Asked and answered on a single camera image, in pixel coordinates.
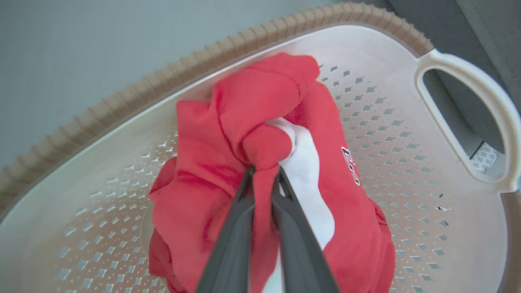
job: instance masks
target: white stripe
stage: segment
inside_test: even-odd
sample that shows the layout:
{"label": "white stripe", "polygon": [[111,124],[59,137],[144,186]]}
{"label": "white stripe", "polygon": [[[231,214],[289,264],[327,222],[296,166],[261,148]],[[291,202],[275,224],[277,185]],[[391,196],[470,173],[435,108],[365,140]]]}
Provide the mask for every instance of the white stripe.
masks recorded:
{"label": "white stripe", "polygon": [[[305,127],[278,118],[268,124],[282,129],[292,142],[290,155],[280,162],[295,191],[320,248],[324,250],[334,234],[333,214],[318,189],[320,161],[313,137]],[[263,293],[284,292],[280,250],[274,272],[264,286]]]}

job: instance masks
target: gray wall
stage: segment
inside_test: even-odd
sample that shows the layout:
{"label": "gray wall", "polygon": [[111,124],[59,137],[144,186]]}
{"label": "gray wall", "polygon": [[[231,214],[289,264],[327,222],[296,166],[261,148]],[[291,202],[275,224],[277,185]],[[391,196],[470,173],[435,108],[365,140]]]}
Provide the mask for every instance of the gray wall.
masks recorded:
{"label": "gray wall", "polygon": [[329,2],[0,0],[0,167],[167,62]]}

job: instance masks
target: basket handle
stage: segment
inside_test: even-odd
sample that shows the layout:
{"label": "basket handle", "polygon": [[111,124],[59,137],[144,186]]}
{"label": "basket handle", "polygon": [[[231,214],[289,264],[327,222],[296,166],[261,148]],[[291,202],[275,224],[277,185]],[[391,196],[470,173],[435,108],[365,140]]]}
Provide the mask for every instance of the basket handle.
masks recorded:
{"label": "basket handle", "polygon": [[[475,65],[454,55],[442,54],[437,50],[432,50],[418,60],[415,80],[420,95],[438,122],[444,121],[443,116],[439,111],[433,111],[433,109],[437,109],[436,104],[423,82],[424,73],[431,69],[439,69],[452,75],[474,91],[492,114],[501,133],[506,150],[506,164],[503,175],[500,178],[492,179],[489,176],[478,174],[465,161],[465,166],[469,172],[482,182],[494,184],[500,193],[517,190],[517,180],[521,175],[521,121],[516,106],[510,100],[508,94],[495,80]],[[461,145],[446,123],[441,129],[445,132],[445,137],[447,137],[452,148],[461,158],[464,158]]]}

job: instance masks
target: laundry basket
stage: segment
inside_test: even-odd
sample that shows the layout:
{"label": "laundry basket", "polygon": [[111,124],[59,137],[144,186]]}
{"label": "laundry basket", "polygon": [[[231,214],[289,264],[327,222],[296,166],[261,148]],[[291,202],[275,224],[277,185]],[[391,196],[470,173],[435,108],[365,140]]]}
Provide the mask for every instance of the laundry basket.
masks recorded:
{"label": "laundry basket", "polygon": [[[216,81],[276,54],[312,55],[367,195],[396,246],[391,292],[521,292],[521,126],[505,92],[441,54],[382,9],[339,4],[221,40],[146,76],[33,147],[0,176],[3,292],[167,292],[148,272],[147,193],[176,155],[176,101],[208,100]],[[506,168],[471,167],[424,83],[443,70],[496,119]]]}

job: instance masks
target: ventilation hole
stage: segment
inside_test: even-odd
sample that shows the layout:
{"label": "ventilation hole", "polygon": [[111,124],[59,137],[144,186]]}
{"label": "ventilation hole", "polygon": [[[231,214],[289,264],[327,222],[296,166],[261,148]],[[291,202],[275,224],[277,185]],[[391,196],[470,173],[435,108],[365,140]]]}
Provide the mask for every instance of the ventilation hole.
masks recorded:
{"label": "ventilation hole", "polygon": [[104,278],[106,273],[107,273],[107,270],[101,268],[101,269],[98,271],[98,275],[97,275],[97,277],[98,277],[98,278]]}
{"label": "ventilation hole", "polygon": [[430,278],[429,275],[423,275],[423,274],[420,274],[420,276],[423,278],[423,280],[425,281],[432,281],[432,279]]}
{"label": "ventilation hole", "polygon": [[444,213],[450,211],[450,209],[444,208],[443,205],[438,205],[438,206],[436,207],[436,209],[437,209],[438,211],[442,211],[442,212],[444,212]]}
{"label": "ventilation hole", "polygon": [[87,241],[82,240],[82,241],[80,242],[80,244],[78,244],[78,249],[79,249],[79,250],[83,250],[83,249],[87,246],[87,244],[89,244]]}
{"label": "ventilation hole", "polygon": [[435,269],[437,269],[437,268],[440,268],[440,266],[438,266],[438,264],[435,263],[435,262],[428,262],[427,264],[428,264],[429,267],[430,267],[431,269],[433,269],[433,270],[435,270]]}
{"label": "ventilation hole", "polygon": [[92,281],[94,279],[83,279],[83,282],[81,283],[81,287],[85,289],[89,289],[91,287]]}
{"label": "ventilation hole", "polygon": [[432,169],[423,167],[423,168],[420,169],[420,171],[425,172],[425,173],[430,173],[432,171]]}
{"label": "ventilation hole", "polygon": [[92,224],[91,222],[88,222],[85,225],[83,225],[83,231],[87,232],[92,227],[94,227],[94,224]]}
{"label": "ventilation hole", "polygon": [[93,198],[93,197],[97,197],[97,196],[100,196],[100,195],[102,195],[102,194],[103,194],[103,193],[102,193],[101,191],[96,190],[96,191],[94,191],[94,192],[91,193],[91,198]]}
{"label": "ventilation hole", "polygon": [[438,181],[434,180],[434,179],[429,179],[426,181],[428,184],[430,185],[438,185]]}

